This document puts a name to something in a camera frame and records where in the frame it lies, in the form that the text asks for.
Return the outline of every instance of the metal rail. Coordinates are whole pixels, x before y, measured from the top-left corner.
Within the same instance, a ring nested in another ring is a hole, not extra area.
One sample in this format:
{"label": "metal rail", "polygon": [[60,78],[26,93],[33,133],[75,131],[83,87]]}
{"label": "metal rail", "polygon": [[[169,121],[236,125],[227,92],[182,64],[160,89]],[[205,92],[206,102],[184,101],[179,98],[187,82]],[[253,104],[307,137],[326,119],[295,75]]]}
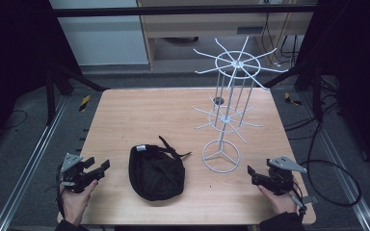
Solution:
{"label": "metal rail", "polygon": [[53,122],[46,126],[46,128],[44,129],[40,137],[40,140],[36,145],[31,158],[29,159],[28,164],[26,165],[22,174],[20,175],[19,180],[16,183],[16,186],[14,187],[7,203],[5,204],[5,207],[2,209],[0,213],[0,231],[5,231],[8,229],[12,221],[13,215],[16,212],[17,207],[19,206],[20,201],[23,198],[23,195],[28,189],[32,177],[35,174],[40,159],[43,156],[50,139],[52,138],[52,135],[60,121],[60,118],[62,117],[67,100],[68,97],[66,96],[61,97],[61,102],[59,103],[57,109],[58,113],[54,117]]}
{"label": "metal rail", "polygon": [[280,5],[229,5],[229,6],[180,6],[135,7],[98,9],[54,9],[53,11],[28,11],[29,14],[56,17],[129,16],[161,14],[212,14],[212,13],[308,13],[326,10],[317,4]]}

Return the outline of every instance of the cabinet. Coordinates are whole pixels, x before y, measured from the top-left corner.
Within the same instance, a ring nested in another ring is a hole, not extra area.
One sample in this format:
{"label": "cabinet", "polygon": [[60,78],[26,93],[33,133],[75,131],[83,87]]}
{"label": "cabinet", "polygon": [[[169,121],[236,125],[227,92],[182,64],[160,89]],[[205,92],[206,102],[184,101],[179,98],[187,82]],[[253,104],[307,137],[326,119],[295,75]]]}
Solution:
{"label": "cabinet", "polygon": [[[314,3],[315,0],[282,0],[282,4]],[[259,0],[137,0],[139,7],[256,5]],[[245,34],[256,36],[262,51],[280,48],[284,36],[304,35],[312,13],[213,13],[141,16],[148,61],[153,67],[159,38],[219,37]],[[261,34],[265,25],[269,34]]]}

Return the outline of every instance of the black curtain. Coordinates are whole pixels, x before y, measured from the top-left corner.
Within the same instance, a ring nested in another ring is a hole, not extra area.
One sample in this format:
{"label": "black curtain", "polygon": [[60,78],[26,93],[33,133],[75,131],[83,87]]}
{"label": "black curtain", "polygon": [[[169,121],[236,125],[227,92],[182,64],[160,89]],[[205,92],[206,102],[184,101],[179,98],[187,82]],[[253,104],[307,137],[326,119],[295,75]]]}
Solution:
{"label": "black curtain", "polygon": [[52,7],[45,0],[0,0],[0,130],[16,98],[43,87],[49,69],[58,86],[68,77],[56,66],[82,74],[57,18],[30,15],[31,9]]}

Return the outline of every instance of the white cabinet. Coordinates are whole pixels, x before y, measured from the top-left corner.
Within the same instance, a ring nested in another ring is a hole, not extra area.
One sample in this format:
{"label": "white cabinet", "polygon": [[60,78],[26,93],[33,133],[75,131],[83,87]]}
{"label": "white cabinet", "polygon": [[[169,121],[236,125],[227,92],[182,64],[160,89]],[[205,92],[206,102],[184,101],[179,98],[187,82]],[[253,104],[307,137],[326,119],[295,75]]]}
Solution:
{"label": "white cabinet", "polygon": [[[137,7],[135,0],[50,0],[53,9]],[[59,17],[81,66],[148,64],[138,16]]]}

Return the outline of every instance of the wooden table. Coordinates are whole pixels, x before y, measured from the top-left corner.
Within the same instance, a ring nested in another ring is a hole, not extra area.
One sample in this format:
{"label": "wooden table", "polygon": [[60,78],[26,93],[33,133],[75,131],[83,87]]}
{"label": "wooden table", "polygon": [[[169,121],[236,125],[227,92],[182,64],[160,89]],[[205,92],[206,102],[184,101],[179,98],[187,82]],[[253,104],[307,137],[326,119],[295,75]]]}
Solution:
{"label": "wooden table", "polygon": [[[87,159],[95,157],[97,167],[107,159],[111,167],[92,193],[83,224],[257,224],[271,218],[269,201],[251,184],[247,165],[268,174],[266,159],[287,156],[294,159],[269,91],[253,89],[250,104],[256,105],[245,121],[263,125],[244,125],[240,134],[225,134],[241,153],[240,166],[230,173],[217,173],[202,160],[202,148],[219,136],[207,115],[193,106],[210,111],[209,94],[215,89],[106,90],[98,104],[90,132],[82,150]],[[163,146],[162,136],[176,151],[192,155],[183,160],[186,168],[183,194],[166,201],[150,202],[139,197],[128,178],[131,147],[138,144]],[[306,190],[301,175],[294,173]],[[304,223],[315,221],[311,205]]]}

